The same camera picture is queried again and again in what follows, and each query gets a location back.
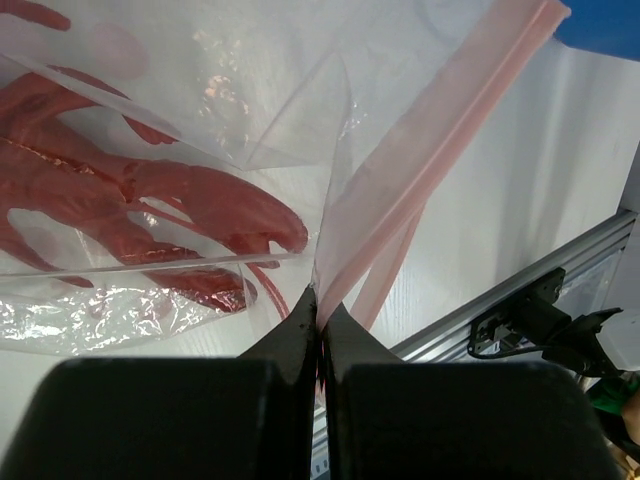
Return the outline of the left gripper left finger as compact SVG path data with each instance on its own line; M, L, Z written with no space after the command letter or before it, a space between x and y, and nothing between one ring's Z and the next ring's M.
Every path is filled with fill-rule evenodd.
M235 358L64 361L40 383L5 479L306 479L316 297Z

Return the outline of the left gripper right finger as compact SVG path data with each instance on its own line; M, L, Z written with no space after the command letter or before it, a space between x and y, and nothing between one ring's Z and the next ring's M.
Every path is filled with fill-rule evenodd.
M409 363L344 307L322 332L335 479L615 479L576 382L541 362Z

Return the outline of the clear zip top bag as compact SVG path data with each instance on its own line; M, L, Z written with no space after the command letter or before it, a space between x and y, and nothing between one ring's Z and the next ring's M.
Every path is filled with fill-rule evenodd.
M1 211L1 346L71 356L213 321L252 342L299 292L371 326L427 199L531 56L562 1L5 1L1 90L36 73L93 101L61 115L107 153L205 166L296 213L306 247L250 257L147 213L154 239L194 250L174 273L255 285L224 312L157 285L43 213Z

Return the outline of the red toy lobster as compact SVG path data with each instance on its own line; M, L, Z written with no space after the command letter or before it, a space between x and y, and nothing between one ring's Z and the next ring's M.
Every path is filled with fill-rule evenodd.
M255 285L226 269L174 273L169 262L197 253L161 242L133 220L163 218L250 257L256 283L281 315L288 312L268 271L270 247L290 253L308 232L288 206L241 178L205 166L110 154L64 124L61 115L93 101L53 80L27 73L1 90L1 211L45 214L87 235L126 266L140 266L157 285L209 308L235 312Z

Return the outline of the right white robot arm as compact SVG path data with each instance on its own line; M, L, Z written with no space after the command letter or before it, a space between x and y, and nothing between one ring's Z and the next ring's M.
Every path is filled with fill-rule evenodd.
M582 315L555 335L542 358L578 375L614 378L639 371L639 310Z

